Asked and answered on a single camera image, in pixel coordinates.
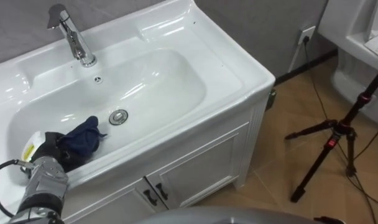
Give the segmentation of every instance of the black tripod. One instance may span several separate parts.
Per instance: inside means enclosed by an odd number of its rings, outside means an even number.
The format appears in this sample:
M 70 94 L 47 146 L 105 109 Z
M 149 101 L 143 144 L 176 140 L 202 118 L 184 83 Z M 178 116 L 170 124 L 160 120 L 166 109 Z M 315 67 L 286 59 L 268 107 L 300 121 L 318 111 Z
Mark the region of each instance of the black tripod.
M 327 119 L 326 121 L 320 124 L 317 124 L 310 128 L 306 128 L 297 133 L 289 134 L 285 137 L 285 139 L 295 139 L 299 136 L 312 134 L 329 128 L 333 129 L 333 133 L 327 140 L 326 144 L 323 146 L 322 152 L 320 153 L 315 163 L 312 165 L 312 167 L 302 180 L 301 184 L 297 187 L 297 189 L 295 189 L 293 195 L 291 196 L 290 200 L 292 202 L 298 202 L 298 200 L 302 197 L 302 195 L 305 193 L 305 186 L 307 186 L 309 180 L 313 177 L 321 163 L 324 161 L 324 159 L 326 159 L 328 153 L 337 145 L 338 141 L 341 139 L 342 136 L 346 136 L 346 139 L 348 141 L 348 164 L 346 167 L 346 173 L 350 177 L 352 177 L 356 173 L 356 169 L 354 166 L 354 142 L 356 138 L 356 132 L 355 129 L 351 127 L 351 122 L 356 117 L 359 110 L 371 101 L 371 98 L 374 92 L 377 90 L 377 88 L 378 74 L 373 79 L 373 81 L 371 81 L 370 85 L 366 88 L 366 90 L 358 96 L 356 103 L 353 105 L 353 107 L 344 119 L 342 119 L 341 121 Z

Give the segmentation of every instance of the sink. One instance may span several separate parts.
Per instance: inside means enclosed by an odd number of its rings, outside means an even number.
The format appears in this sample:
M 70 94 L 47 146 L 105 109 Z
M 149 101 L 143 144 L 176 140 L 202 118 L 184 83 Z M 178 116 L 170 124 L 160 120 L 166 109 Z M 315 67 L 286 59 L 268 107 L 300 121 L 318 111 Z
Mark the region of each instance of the sink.
M 155 50 L 24 106 L 8 128 L 9 157 L 19 158 L 36 131 L 66 134 L 89 116 L 97 116 L 100 132 L 108 136 L 91 158 L 95 160 L 185 116 L 205 93 L 204 83 L 185 58 L 171 50 Z M 129 115 L 119 126 L 109 123 L 116 110 Z M 21 180 L 17 169 L 10 170 L 12 180 Z
M 264 102 L 275 81 L 192 0 L 164 1 L 82 35 L 93 67 L 83 68 L 66 40 L 0 64 L 0 163 L 20 158 L 36 131 L 66 134 L 97 116 L 108 135 L 68 173 L 74 188 Z M 128 119 L 116 126 L 109 117 L 117 110 Z M 26 181 L 18 167 L 0 172 L 0 200 L 12 212 Z

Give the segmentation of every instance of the cabinet handle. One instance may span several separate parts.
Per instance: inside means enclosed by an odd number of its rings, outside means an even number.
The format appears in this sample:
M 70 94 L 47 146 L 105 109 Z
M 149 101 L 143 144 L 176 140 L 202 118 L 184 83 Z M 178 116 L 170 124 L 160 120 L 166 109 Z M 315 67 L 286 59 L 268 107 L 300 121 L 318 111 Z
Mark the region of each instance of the cabinet handle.
M 150 196 L 150 190 L 145 190 L 144 195 L 153 206 L 157 206 L 157 199 L 152 199 L 152 196 Z
M 168 200 L 168 194 L 166 194 L 166 193 L 163 191 L 162 183 L 157 184 L 156 187 L 157 187 L 157 189 L 159 190 L 160 194 L 162 194 L 162 197 L 164 198 L 164 200 Z

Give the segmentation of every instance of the gray wall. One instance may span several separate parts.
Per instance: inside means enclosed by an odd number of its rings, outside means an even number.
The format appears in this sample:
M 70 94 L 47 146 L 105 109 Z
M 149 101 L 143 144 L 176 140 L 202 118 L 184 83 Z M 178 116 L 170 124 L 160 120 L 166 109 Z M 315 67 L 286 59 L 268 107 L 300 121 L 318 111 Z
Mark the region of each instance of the gray wall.
M 47 30 L 48 8 L 60 2 L 79 30 L 89 29 L 163 0 L 0 0 L 0 63 L 62 38 Z M 326 0 L 196 0 L 212 20 L 275 76 L 287 72 L 298 30 L 320 20 Z M 320 36 L 310 57 L 334 49 Z M 305 58 L 300 52 L 296 67 Z

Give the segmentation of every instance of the chrome faucet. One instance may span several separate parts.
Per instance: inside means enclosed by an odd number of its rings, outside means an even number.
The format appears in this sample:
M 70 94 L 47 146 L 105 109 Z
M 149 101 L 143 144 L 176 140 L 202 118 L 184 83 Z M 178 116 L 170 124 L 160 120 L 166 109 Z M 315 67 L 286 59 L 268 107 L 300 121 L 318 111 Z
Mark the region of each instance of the chrome faucet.
M 49 10 L 50 20 L 48 29 L 60 28 L 70 45 L 73 56 L 80 60 L 81 65 L 88 68 L 96 64 L 96 57 L 93 55 L 67 13 L 63 4 L 55 4 Z

